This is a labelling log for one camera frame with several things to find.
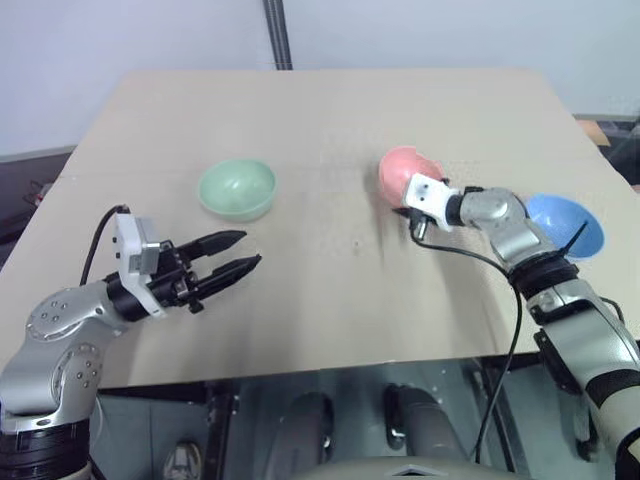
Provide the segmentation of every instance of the bowl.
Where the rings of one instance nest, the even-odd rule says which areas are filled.
[[[527,202],[527,211],[553,244],[564,247],[586,221],[587,226],[569,249],[568,260],[593,257],[604,246],[604,231],[598,219],[585,207],[568,198],[538,193]]]
[[[414,173],[421,173],[436,180],[444,178],[442,165],[428,160],[416,151],[416,147],[396,147],[389,150],[378,166],[382,194],[394,207],[402,207],[404,191]]]
[[[198,182],[200,203],[225,220],[250,222],[269,211],[276,177],[263,162],[227,160],[207,170]]]

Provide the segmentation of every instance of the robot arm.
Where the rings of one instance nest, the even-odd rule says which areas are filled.
[[[198,279],[191,262],[234,245],[225,231],[180,247],[160,242],[148,220],[116,217],[118,272],[62,290],[31,313],[25,340],[0,377],[1,478],[89,478],[89,416],[110,342],[132,322],[201,300],[251,272],[260,255],[229,262]]]
[[[534,336],[542,357],[563,389],[588,398],[594,422],[616,461],[619,478],[638,478],[640,465],[640,352],[622,322],[578,278],[528,218],[510,191],[468,188],[464,193],[415,174],[404,203],[442,229],[482,230],[511,284],[522,293],[541,330]]]

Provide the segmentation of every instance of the pink bowl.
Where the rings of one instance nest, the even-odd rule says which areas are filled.
[[[402,197],[414,173],[421,173],[435,180],[444,178],[442,165],[427,160],[416,147],[395,147],[380,160],[378,177],[380,188],[387,201],[394,207],[402,207]]]

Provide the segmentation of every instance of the green bowl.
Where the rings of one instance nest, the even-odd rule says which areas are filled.
[[[198,182],[200,203],[225,220],[250,222],[269,211],[276,177],[258,160],[227,160],[207,170]]]

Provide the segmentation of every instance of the beige table surface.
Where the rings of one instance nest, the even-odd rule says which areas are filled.
[[[199,175],[233,157],[278,176],[271,212],[204,273],[264,261],[197,316],[173,310],[114,342],[103,386],[186,382],[506,352],[510,288],[468,258],[416,248],[380,199],[376,165],[416,145],[454,184],[575,198],[601,220],[603,252],[580,264],[640,337],[637,194],[546,81],[520,69],[144,72],[128,76],[76,149],[0,274],[0,367],[30,310],[77,284],[102,213],[127,203],[175,243],[226,228],[195,198]],[[102,242],[91,277],[115,270]],[[434,240],[489,254],[468,229]],[[518,351],[533,351],[527,315]]]

